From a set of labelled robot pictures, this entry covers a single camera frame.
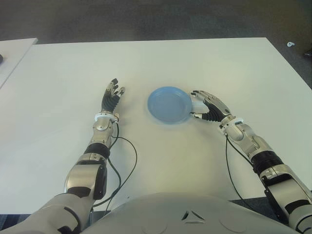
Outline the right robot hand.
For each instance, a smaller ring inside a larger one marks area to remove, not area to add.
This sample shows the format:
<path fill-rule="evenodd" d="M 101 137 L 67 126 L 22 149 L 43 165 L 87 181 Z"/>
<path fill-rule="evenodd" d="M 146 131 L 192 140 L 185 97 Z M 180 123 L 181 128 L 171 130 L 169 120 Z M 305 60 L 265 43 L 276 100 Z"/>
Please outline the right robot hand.
<path fill-rule="evenodd" d="M 198 98 L 208 108 L 207 113 L 190 114 L 198 119 L 207 121 L 221 122 L 225 117 L 231 114 L 230 109 L 216 96 L 201 90 L 193 90 L 190 92 L 191 96 Z"/>

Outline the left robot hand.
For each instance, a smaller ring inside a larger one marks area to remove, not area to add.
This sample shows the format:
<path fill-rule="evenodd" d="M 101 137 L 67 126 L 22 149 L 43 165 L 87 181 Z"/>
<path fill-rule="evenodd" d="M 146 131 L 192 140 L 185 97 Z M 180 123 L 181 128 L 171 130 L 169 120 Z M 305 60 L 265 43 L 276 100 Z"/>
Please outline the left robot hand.
<path fill-rule="evenodd" d="M 115 78 L 108 84 L 101 102 L 101 111 L 113 113 L 121 96 L 125 93 L 125 88 L 118 87 L 118 80 Z"/>

